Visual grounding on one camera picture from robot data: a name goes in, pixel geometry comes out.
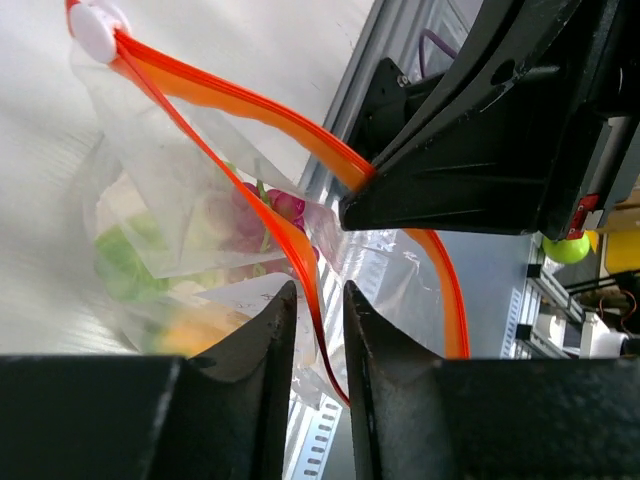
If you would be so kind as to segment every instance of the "transparent plastic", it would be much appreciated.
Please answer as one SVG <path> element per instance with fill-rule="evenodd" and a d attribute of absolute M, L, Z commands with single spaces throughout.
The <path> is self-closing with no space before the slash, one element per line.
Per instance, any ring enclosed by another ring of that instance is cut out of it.
<path fill-rule="evenodd" d="M 141 352 L 198 354 L 257 313 L 286 279 L 295 280 L 294 269 L 229 179 L 142 90 L 78 48 L 72 64 L 105 135 L 88 159 L 84 195 L 95 269 L 122 312 L 122 330 Z M 331 209 L 298 189 L 304 164 L 287 155 L 290 138 L 256 121 L 170 100 L 256 195 L 305 232 L 339 291 L 365 265 L 392 264 L 395 288 L 372 299 L 381 313 L 393 321 L 411 292 L 416 312 L 442 318 L 438 278 L 421 264 L 420 247 L 399 250 L 395 231 L 375 232 L 377 243 L 367 232 L 343 232 Z M 292 387 L 315 404 L 320 392 L 335 392 L 300 286 L 298 294 Z M 340 295 L 325 297 L 321 309 L 336 302 Z M 443 322 L 433 323 L 439 331 L 426 343 L 443 353 Z M 346 390 L 343 342 L 330 340 L 331 365 Z"/>

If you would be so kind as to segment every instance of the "wire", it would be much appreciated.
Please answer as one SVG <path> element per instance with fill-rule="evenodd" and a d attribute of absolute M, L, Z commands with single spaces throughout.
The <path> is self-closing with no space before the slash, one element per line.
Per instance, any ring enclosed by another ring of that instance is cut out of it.
<path fill-rule="evenodd" d="M 447 42 L 445 42 L 436 32 L 425 28 L 420 34 L 420 40 L 418 41 L 418 61 L 420 63 L 420 75 L 422 78 L 427 77 L 427 62 L 425 59 L 425 51 L 424 51 L 424 41 L 426 39 L 431 40 L 436 47 L 438 47 L 445 55 L 449 58 L 454 59 L 458 56 L 458 52 L 456 52 L 453 48 L 449 46 Z"/>
<path fill-rule="evenodd" d="M 626 322 L 627 320 L 629 320 L 631 318 L 631 316 L 636 313 L 636 310 L 638 309 L 638 302 L 636 301 L 636 297 L 633 295 L 633 293 L 631 293 L 629 290 L 620 290 L 620 293 L 626 295 L 627 297 L 629 297 L 632 301 L 633 301 L 633 306 L 629 309 L 629 311 L 627 313 L 624 314 L 624 316 L 620 319 L 620 328 L 622 328 L 622 330 L 629 334 L 632 335 L 632 333 L 627 329 L 627 327 L 624 326 L 624 322 Z M 598 314 L 600 315 L 600 319 L 604 320 L 604 307 L 603 307 L 603 301 L 604 301 L 604 296 L 600 297 L 600 301 L 598 302 Z"/>
<path fill-rule="evenodd" d="M 638 309 L 638 302 L 636 301 L 636 297 L 634 297 L 633 293 L 631 293 L 629 290 L 620 290 L 620 292 L 624 293 L 625 295 L 630 297 L 631 300 L 633 300 L 633 307 L 631 307 L 631 309 L 629 309 L 627 314 L 624 317 L 622 317 L 622 319 L 620 320 L 620 327 L 622 327 L 625 333 L 628 333 L 629 335 L 631 335 L 631 332 L 627 330 L 627 327 L 624 326 L 624 322 L 629 320 L 633 316 L 633 314 L 636 313 L 636 310 Z"/>

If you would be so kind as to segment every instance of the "green vegetable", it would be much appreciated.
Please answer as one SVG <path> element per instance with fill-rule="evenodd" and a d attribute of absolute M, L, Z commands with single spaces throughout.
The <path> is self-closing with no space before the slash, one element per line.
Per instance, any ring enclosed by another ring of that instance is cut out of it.
<path fill-rule="evenodd" d="M 166 250 L 162 234 L 151 215 L 138 215 L 127 223 L 152 248 Z M 162 296 L 170 288 L 170 279 L 155 278 L 149 273 L 120 227 L 112 227 L 100 235 L 95 247 L 98 252 L 96 272 L 114 300 L 146 302 Z"/>

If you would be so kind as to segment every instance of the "yellow object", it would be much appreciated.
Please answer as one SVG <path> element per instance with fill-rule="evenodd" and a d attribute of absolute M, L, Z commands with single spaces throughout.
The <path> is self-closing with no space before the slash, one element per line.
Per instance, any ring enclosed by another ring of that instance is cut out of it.
<path fill-rule="evenodd" d="M 181 308 L 171 324 L 155 341 L 157 353 L 193 357 L 215 345 L 237 328 L 249 316 L 223 305 L 216 308 Z"/>
<path fill-rule="evenodd" d="M 610 274 L 640 268 L 640 231 L 610 233 L 604 261 Z"/>
<path fill-rule="evenodd" d="M 591 231 L 587 231 L 586 235 L 587 235 L 587 237 L 589 237 L 589 243 L 591 244 L 591 250 L 593 250 L 593 253 L 598 253 L 598 240 L 599 240 L 600 236 L 598 235 L 597 232 L 591 232 Z"/>

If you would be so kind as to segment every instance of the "white backdrop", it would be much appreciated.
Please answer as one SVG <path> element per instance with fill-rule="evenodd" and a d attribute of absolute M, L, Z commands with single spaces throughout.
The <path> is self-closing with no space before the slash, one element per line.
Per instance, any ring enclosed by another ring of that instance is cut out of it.
<path fill-rule="evenodd" d="M 82 231 L 76 179 L 99 126 L 63 3 L 0 2 L 0 353 L 129 349 Z M 372 0 L 118 3 L 140 40 L 322 122 Z"/>

